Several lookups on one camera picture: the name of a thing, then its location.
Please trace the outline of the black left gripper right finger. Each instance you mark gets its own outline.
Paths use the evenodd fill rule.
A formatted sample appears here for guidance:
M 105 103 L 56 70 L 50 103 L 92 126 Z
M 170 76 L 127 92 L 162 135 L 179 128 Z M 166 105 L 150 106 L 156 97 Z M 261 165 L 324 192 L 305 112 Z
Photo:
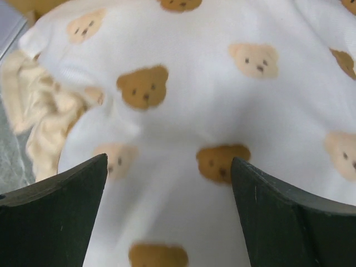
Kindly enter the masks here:
M 251 266 L 355 266 L 355 206 L 308 193 L 238 157 L 231 180 Z

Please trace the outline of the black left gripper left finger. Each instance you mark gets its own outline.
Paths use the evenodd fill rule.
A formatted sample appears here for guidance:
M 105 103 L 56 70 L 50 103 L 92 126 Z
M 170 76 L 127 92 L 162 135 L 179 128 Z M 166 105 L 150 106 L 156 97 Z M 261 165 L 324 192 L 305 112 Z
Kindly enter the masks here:
M 1 195 L 1 266 L 82 266 L 107 177 L 95 156 Z

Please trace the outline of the bear print bed mattress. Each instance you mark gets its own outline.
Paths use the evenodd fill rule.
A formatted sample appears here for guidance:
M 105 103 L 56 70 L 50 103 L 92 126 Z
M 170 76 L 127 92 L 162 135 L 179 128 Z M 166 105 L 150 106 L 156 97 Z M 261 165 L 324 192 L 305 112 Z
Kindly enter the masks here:
M 18 45 L 36 184 L 108 157 L 84 266 L 249 266 L 235 157 L 355 205 L 354 1 L 68 1 Z

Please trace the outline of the wooden pet bed frame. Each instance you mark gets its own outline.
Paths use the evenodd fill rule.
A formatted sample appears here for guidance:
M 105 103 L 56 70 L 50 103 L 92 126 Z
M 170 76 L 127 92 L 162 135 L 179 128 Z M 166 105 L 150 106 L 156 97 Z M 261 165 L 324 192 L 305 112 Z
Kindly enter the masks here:
M 12 5 L 23 15 L 34 11 L 37 18 L 40 18 L 60 4 L 67 2 L 67 0 L 5 0 L 5 2 Z

